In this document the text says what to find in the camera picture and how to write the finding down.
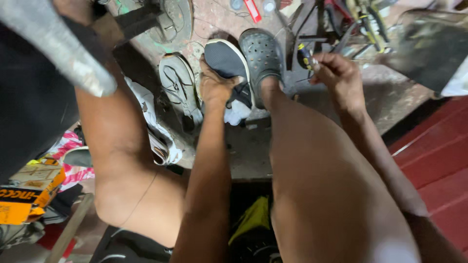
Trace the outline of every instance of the thigh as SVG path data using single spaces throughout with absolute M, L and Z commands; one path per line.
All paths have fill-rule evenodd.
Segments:
M 410 229 L 346 133 L 290 100 L 272 113 L 272 223 L 285 262 L 418 262 Z

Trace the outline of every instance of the orange cardboard box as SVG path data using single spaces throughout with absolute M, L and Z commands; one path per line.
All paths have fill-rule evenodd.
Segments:
M 50 159 L 27 164 L 0 186 L 0 224 L 21 225 L 40 218 L 65 180 L 63 168 Z

